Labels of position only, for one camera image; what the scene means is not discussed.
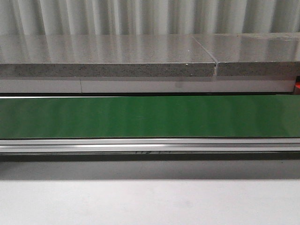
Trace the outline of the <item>green conveyor belt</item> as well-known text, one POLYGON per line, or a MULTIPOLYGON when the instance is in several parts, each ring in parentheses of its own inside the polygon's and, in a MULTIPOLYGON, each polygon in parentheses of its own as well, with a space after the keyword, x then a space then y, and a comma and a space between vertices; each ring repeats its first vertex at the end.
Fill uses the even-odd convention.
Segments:
POLYGON ((299 137, 298 95, 3 98, 0 136, 299 137))

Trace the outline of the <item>grey speckled stone slab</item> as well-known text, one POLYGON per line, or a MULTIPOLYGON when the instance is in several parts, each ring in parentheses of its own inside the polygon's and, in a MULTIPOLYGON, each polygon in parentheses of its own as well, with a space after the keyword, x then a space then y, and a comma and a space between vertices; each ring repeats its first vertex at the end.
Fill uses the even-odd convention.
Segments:
POLYGON ((211 77, 190 35, 2 35, 1 77, 211 77))
POLYGON ((216 61, 218 77, 300 74, 299 33, 210 34, 194 38, 216 61))

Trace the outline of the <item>grey speckled stone slab left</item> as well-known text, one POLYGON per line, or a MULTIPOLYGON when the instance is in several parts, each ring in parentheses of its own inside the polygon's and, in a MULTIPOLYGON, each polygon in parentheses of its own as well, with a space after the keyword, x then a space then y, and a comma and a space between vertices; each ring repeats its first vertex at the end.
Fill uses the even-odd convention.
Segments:
POLYGON ((190 35, 2 35, 1 77, 211 77, 190 35))

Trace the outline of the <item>grey speckled stone slab right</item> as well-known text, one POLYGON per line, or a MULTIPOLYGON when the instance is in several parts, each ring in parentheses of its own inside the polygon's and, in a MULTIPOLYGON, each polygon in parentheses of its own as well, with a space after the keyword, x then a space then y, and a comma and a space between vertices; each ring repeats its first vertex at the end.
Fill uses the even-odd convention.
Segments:
POLYGON ((216 61, 218 77, 300 74, 299 33, 210 34, 194 38, 216 61))

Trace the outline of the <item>white corrugated curtain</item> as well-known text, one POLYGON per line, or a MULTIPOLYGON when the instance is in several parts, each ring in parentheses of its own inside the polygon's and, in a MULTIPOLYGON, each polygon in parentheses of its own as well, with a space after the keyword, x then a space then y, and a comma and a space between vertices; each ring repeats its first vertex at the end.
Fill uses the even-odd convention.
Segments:
POLYGON ((2 35, 299 30, 297 0, 3 0, 0 3, 2 35))

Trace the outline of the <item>aluminium conveyor side rail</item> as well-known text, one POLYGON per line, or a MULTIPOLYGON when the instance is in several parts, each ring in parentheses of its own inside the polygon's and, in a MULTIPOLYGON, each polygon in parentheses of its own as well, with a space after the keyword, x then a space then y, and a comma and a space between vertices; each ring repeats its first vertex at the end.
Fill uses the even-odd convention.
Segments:
POLYGON ((13 139, 0 142, 3 155, 87 153, 297 152, 299 138, 107 138, 13 139))

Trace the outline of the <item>white panel under slab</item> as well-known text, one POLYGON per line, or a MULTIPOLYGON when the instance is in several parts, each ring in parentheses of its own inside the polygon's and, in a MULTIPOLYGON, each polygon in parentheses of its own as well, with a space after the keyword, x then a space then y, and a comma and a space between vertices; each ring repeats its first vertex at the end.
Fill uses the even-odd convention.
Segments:
POLYGON ((1 79, 1 93, 221 93, 292 92, 290 78, 75 78, 1 79))

